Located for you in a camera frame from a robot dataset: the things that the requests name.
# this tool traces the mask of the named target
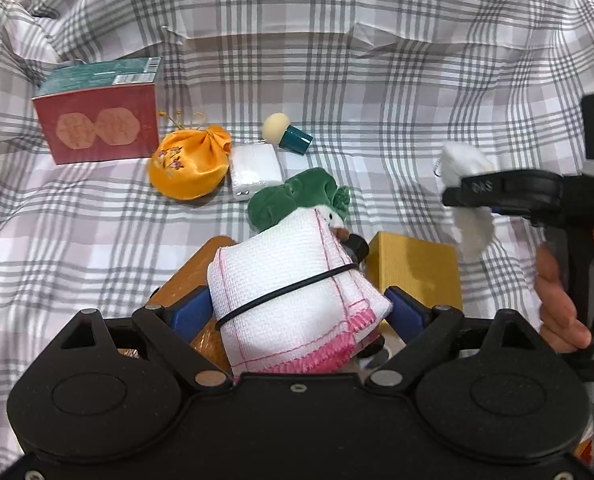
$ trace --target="barcode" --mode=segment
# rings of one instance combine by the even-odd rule
[[[122,74],[116,75],[113,79],[113,85],[123,85],[127,83],[152,83],[155,79],[154,74]]]
[[[157,72],[157,67],[159,66],[159,59],[159,57],[149,57],[144,72]]]

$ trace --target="white plush face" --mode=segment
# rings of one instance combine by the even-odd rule
[[[341,216],[339,216],[334,210],[332,210],[327,205],[319,204],[316,205],[313,209],[322,216],[322,218],[328,223],[328,226],[330,228],[344,226],[344,221],[341,219]]]

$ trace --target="screw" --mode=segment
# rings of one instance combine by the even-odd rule
[[[24,480],[44,480],[44,475],[39,471],[27,471],[24,475]]]
[[[226,382],[226,374],[219,370],[203,370],[195,375],[195,381],[201,386],[207,388],[214,388],[215,386],[221,386]]]
[[[371,374],[371,381],[378,386],[397,386],[404,378],[395,370],[377,370]]]
[[[299,383],[291,384],[291,391],[293,394],[302,394],[307,389],[308,389],[308,387],[305,384],[299,384]]]

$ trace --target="human hand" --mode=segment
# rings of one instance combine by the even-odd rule
[[[557,259],[545,245],[537,250],[535,291],[541,300],[539,315],[543,322],[540,332],[542,338],[557,352],[586,348],[592,336],[576,318],[576,307],[560,280]]]

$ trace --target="plaid cloth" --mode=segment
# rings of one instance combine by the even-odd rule
[[[227,187],[181,203],[149,186],[144,160],[53,164],[38,83],[122,56],[163,56],[161,106],[201,111],[235,142],[286,112],[315,137],[306,157],[282,155],[287,173],[323,166],[350,186],[352,232],[452,242],[433,174],[447,140],[500,168],[580,167],[594,0],[0,2],[0,472],[20,453],[8,392],[76,311],[128,316],[208,238],[251,235]],[[482,261],[461,267],[466,313],[537,324],[540,240],[497,218]]]

